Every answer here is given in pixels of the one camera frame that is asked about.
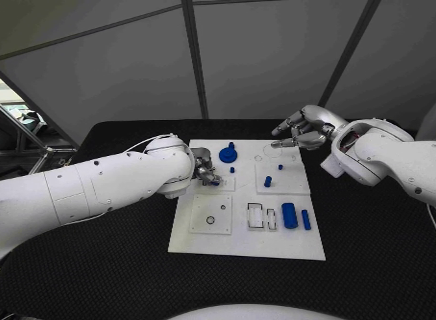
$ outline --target white platform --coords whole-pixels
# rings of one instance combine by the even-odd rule
[[[251,257],[274,257],[285,259],[310,259],[326,260],[323,242],[320,237],[320,229],[317,227],[317,216],[314,213],[310,187],[305,184],[305,166],[298,148],[284,149],[284,151],[268,148],[271,140],[233,140],[238,151],[238,160],[228,164],[219,159],[219,151],[228,147],[229,140],[192,140],[190,147],[206,147],[212,152],[213,165],[216,173],[222,175],[228,182],[228,187],[203,186],[202,181],[193,180],[192,186],[187,189],[187,194],[180,197],[177,202],[177,212],[174,216],[174,225],[171,230],[169,252],[176,253],[203,253],[210,255],[242,255]],[[265,183],[256,181],[256,164],[258,167],[265,167],[262,164],[278,168],[278,164],[285,165],[282,171],[272,173],[274,187],[288,186],[291,190],[281,189],[285,194],[258,194],[256,186]],[[230,167],[236,168],[236,172],[230,173]],[[297,177],[297,184],[291,184],[291,179]],[[194,196],[207,195],[229,195],[232,201],[232,229],[230,234],[216,234],[218,232],[200,230],[200,233],[192,232],[192,224],[194,220],[193,207]],[[202,215],[219,218],[223,215],[222,203],[228,209],[226,197],[216,197],[216,201]],[[297,209],[297,217],[300,226],[295,229],[285,229],[282,218],[282,203],[292,202]],[[264,206],[264,216],[266,218],[266,210],[275,209],[278,230],[261,232],[249,231],[248,229],[248,203],[261,203]],[[311,230],[307,231],[302,226],[302,209],[308,210],[311,220]]]

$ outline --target black mesh table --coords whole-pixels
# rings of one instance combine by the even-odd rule
[[[125,121],[92,129],[74,162],[163,133],[272,139],[277,120]],[[177,200],[154,195],[20,245],[0,272],[0,307],[40,319],[169,319],[266,303],[347,319],[436,319],[436,234],[426,206],[386,178],[360,185],[302,151],[327,261],[167,253]]]

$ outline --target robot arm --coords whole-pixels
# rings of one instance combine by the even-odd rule
[[[294,135],[302,121],[317,132]],[[288,128],[292,138],[275,141],[275,148],[317,149],[330,139],[331,154],[321,167],[334,177],[346,172],[357,182],[374,186],[389,175],[413,198],[436,207],[436,141],[415,142],[408,132],[385,120],[349,123],[315,105],[307,105],[282,122],[274,135]]]
[[[26,240],[68,223],[154,193],[179,197],[196,175],[206,182],[219,182],[212,159],[202,157],[207,150],[193,150],[171,135],[156,139],[146,153],[128,151],[0,181],[0,259]]]

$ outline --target metal frame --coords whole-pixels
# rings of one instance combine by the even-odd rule
[[[55,149],[46,146],[43,144],[42,140],[38,138],[38,136],[29,131],[26,126],[17,121],[12,113],[4,109],[4,107],[0,104],[0,114],[6,116],[7,120],[13,124],[17,130],[17,140],[16,140],[16,150],[13,151],[0,151],[0,157],[10,157],[10,156],[27,156],[27,155],[35,155],[40,154],[40,158],[29,172],[29,174],[35,174],[40,172],[43,165],[46,164],[49,158],[56,154],[56,153],[74,153],[76,152],[76,149]],[[32,140],[33,144],[39,147],[36,150],[25,150],[25,140],[29,138]]]

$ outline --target blue object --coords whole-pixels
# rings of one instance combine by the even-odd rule
[[[308,210],[302,210],[302,224],[305,225],[305,230],[311,230]]]
[[[298,227],[295,205],[291,202],[282,204],[284,226],[288,229]]]
[[[220,160],[225,162],[225,163],[232,163],[236,161],[238,159],[238,152],[235,150],[235,143],[230,142],[230,145],[228,148],[222,149],[219,155],[220,157]]]
[[[266,176],[266,180],[265,180],[265,187],[269,188],[271,187],[271,181],[274,180],[274,178],[271,176]]]

